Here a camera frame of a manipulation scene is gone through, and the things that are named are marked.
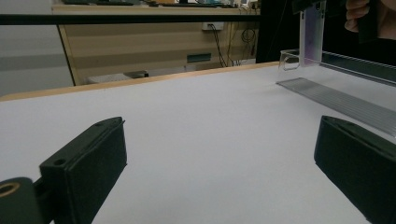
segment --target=electrical wire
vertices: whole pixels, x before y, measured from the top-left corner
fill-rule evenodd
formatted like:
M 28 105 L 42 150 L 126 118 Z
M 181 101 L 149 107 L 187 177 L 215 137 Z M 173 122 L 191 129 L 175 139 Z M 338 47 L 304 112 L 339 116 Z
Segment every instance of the electrical wire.
M 221 50 L 220 50 L 218 30 L 216 29 L 216 26 L 213 24 L 209 24 L 209 26 L 213 31 L 213 35 L 215 36 L 216 45 L 218 47 L 218 52 L 219 52 L 219 61 L 220 61 L 221 67 L 227 67 L 227 63 L 225 62 L 225 60 L 221 54 Z
M 256 31 L 254 29 L 245 29 L 242 34 L 241 34 L 241 39 L 245 45 L 244 52 L 242 54 L 242 59 L 246 59 L 245 62 L 248 60 L 248 55 L 254 55 L 255 53 L 255 48 L 256 48 Z
M 235 39 L 235 36 L 236 36 L 236 33 L 237 33 L 238 29 L 239 29 L 239 21 L 236 24 L 236 28 L 234 29 L 233 35 L 230 33 L 230 43 L 229 43 L 228 48 L 227 48 L 227 59 L 228 59 L 227 62 L 231 62 L 232 67 L 239 65 L 238 64 L 239 60 L 238 61 L 234 61 L 231 58 L 231 55 L 230 55 L 231 51 L 232 51 L 232 47 L 233 47 L 233 40 Z

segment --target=transparent acrylic panel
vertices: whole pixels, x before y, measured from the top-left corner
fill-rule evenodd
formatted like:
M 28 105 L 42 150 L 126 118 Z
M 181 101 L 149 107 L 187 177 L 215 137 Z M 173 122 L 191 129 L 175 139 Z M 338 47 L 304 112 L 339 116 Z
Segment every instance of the transparent acrylic panel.
M 278 85 L 396 137 L 396 67 L 329 52 L 299 61 L 297 49 L 281 52 Z

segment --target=white wall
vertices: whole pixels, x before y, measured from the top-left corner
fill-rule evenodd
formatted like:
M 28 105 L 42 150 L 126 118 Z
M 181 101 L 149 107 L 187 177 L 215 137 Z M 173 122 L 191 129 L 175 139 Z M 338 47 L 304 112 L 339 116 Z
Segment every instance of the white wall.
M 0 14 L 51 14 L 50 0 L 0 0 Z M 54 25 L 0 26 L 0 96 L 73 86 Z

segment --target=black metal frame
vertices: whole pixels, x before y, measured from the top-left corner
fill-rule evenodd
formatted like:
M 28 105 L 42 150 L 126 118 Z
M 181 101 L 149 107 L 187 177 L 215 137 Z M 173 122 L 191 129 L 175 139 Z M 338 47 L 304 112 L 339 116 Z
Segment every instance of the black metal frame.
M 256 63 L 276 61 L 280 49 L 278 30 L 283 6 L 288 0 L 262 0 L 260 15 L 36 15 L 3 14 L 0 25 L 70 25 L 120 23 L 171 23 L 203 21 L 258 21 Z

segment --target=finger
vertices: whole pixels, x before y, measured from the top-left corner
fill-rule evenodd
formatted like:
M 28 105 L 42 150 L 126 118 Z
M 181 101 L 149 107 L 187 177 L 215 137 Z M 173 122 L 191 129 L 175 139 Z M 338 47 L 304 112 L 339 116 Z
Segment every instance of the finger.
M 367 13 L 369 13 L 369 11 L 370 11 L 369 7 L 359 7 L 359 8 L 348 10 L 346 12 L 346 19 L 353 20 L 353 19 L 361 18 L 361 17 L 365 16 Z
M 396 1 L 395 0 L 381 0 L 381 5 L 384 7 L 388 7 L 389 9 L 392 9 L 393 11 L 396 11 Z
M 345 28 L 348 31 L 357 33 L 359 31 L 359 29 L 358 29 L 358 21 L 357 20 L 348 20 L 348 21 L 346 21 Z
M 355 9 L 359 7 L 364 7 L 366 6 L 370 0 L 347 0 L 346 1 L 346 9 Z

